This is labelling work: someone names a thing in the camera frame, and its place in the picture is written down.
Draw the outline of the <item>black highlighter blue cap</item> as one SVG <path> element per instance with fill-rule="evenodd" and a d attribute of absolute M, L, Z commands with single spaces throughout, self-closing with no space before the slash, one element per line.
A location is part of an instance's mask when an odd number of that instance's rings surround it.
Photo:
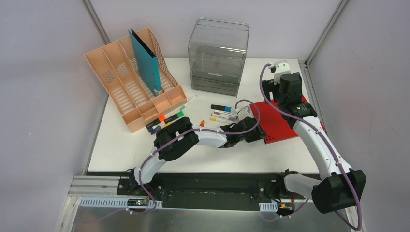
<path fill-rule="evenodd" d="M 214 110 L 225 111 L 225 112 L 231 112 L 232 110 L 231 107 L 223 106 L 223 105 L 216 105 L 216 104 L 212 104 L 210 108 Z"/>

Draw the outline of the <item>white marker purple cap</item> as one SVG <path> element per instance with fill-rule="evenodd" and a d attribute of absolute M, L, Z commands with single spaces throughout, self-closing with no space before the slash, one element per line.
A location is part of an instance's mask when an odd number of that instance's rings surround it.
<path fill-rule="evenodd" d="M 229 116 L 229 115 L 218 115 L 218 114 L 211 114 L 211 116 L 215 118 L 223 118 L 224 120 L 235 121 L 237 120 L 236 116 Z"/>

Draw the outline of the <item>black highlighter orange cap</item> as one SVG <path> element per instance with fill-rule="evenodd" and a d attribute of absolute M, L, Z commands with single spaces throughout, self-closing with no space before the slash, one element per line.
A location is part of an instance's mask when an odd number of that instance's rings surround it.
<path fill-rule="evenodd" d="M 166 119 L 166 117 L 165 117 L 164 115 L 159 116 L 158 118 L 156 118 L 156 119 L 154 119 L 153 121 L 151 121 L 150 123 L 148 123 L 148 124 L 146 125 L 146 128 L 147 128 L 148 130 L 151 130 L 152 127 L 154 127 L 154 126 L 160 124 L 160 123 L 163 122 L 165 119 Z"/>

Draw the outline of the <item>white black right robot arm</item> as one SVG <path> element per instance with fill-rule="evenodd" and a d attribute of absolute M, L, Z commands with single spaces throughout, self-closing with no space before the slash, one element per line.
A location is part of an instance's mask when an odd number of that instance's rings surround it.
<path fill-rule="evenodd" d="M 332 145 L 313 106 L 303 99 L 300 74 L 284 74 L 278 81 L 261 80 L 260 89 L 265 102 L 282 115 L 304 142 L 320 174 L 316 180 L 286 172 L 283 180 L 274 185 L 276 195 L 287 198 L 294 192 L 310 198 L 323 214 L 353 206 L 361 214 L 366 175 L 353 169 Z"/>

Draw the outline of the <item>red folder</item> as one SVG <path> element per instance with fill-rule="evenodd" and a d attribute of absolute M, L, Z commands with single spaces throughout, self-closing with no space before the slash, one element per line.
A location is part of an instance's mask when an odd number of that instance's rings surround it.
<path fill-rule="evenodd" d="M 274 110 L 269 104 L 260 101 L 255 105 L 261 113 L 260 123 L 251 132 L 247 142 L 263 139 L 265 144 L 270 144 L 298 137 L 288 122 L 282 118 L 282 114 Z"/>

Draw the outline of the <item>white marker yellow caps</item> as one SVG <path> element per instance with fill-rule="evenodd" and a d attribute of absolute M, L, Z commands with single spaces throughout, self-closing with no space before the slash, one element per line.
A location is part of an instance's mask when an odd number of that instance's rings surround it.
<path fill-rule="evenodd" d="M 232 121 L 225 120 L 223 118 L 218 118 L 218 117 L 211 117 L 209 120 L 210 121 L 221 122 L 221 123 L 226 123 L 226 124 L 231 124 L 232 123 Z"/>

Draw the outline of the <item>dark blue small bottle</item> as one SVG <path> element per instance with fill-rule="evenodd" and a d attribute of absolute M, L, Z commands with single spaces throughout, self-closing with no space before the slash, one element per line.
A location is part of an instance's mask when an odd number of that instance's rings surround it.
<path fill-rule="evenodd" d="M 162 127 L 161 126 L 156 126 L 156 127 L 154 127 L 153 128 L 153 130 L 151 131 L 151 135 L 153 135 L 153 134 L 156 134 L 159 130 L 161 130 L 162 129 Z"/>

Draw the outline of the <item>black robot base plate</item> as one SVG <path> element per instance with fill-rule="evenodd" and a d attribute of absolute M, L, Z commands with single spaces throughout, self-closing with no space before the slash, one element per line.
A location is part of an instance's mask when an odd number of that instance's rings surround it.
<path fill-rule="evenodd" d="M 164 208 L 257 211 L 260 203 L 301 200 L 277 184 L 278 173 L 156 173 L 145 184 L 146 191 L 127 174 L 121 178 L 117 195 L 148 193 Z"/>

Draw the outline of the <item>peach plastic file organizer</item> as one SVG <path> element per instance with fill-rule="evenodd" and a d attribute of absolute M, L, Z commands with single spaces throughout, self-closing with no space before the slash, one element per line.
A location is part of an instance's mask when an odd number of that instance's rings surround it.
<path fill-rule="evenodd" d="M 136 33 L 158 57 L 162 92 L 155 96 L 140 77 L 129 36 L 85 54 L 90 67 L 114 101 L 130 132 L 187 103 L 181 85 L 168 70 L 156 36 L 150 28 Z"/>

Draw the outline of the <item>black highlighter green cap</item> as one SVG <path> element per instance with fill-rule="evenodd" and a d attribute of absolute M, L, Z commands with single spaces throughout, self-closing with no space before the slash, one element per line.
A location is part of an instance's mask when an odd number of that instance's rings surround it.
<path fill-rule="evenodd" d="M 166 119 L 164 120 L 164 123 L 165 123 L 165 124 L 170 123 L 170 122 L 172 122 L 172 121 L 174 121 L 174 120 L 177 120 L 178 118 L 181 118 L 181 117 L 183 117 L 183 116 L 184 116 L 184 113 L 183 113 L 182 111 L 179 111 L 179 112 L 173 114 L 172 116 L 166 118 Z"/>

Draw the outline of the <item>aluminium frame rail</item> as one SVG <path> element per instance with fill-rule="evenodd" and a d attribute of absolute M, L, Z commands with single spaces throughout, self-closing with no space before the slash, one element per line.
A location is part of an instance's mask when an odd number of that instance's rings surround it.
<path fill-rule="evenodd" d="M 74 176 L 68 196 L 77 197 L 84 207 L 108 207 L 128 209 L 162 209 L 163 202 L 153 201 L 146 195 L 118 194 L 128 190 L 129 181 L 119 176 Z"/>

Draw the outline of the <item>smoked clear drawer box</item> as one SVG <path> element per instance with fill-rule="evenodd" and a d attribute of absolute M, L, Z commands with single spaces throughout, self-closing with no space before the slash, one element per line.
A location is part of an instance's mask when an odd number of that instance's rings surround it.
<path fill-rule="evenodd" d="M 245 66 L 249 25 L 201 17 L 188 45 L 191 87 L 237 96 Z"/>

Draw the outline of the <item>teal folder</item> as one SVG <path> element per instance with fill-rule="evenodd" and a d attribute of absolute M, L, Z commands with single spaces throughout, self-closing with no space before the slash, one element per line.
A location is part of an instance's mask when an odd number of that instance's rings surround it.
<path fill-rule="evenodd" d="M 151 93 L 156 97 L 162 93 L 157 56 L 133 29 L 129 30 L 129 36 L 140 77 Z"/>

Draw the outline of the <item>white marker green caps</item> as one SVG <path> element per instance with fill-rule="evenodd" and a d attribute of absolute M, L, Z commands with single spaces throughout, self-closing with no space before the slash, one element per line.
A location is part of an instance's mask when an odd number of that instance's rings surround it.
<path fill-rule="evenodd" d="M 182 105 L 179 110 L 183 111 L 189 104 L 191 104 L 195 99 L 197 99 L 197 95 L 193 96 L 189 101 L 187 101 L 184 105 Z"/>

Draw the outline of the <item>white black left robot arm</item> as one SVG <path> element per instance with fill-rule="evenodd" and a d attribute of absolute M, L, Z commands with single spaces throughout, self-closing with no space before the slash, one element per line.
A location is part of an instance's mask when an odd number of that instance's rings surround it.
<path fill-rule="evenodd" d="M 139 167 L 127 171 L 129 189 L 135 195 L 143 195 L 147 184 L 166 162 L 182 157 L 196 145 L 231 148 L 241 141 L 251 143 L 265 136 L 266 132 L 254 117 L 248 116 L 217 128 L 194 125 L 188 117 L 183 117 L 159 130 L 147 158 Z"/>

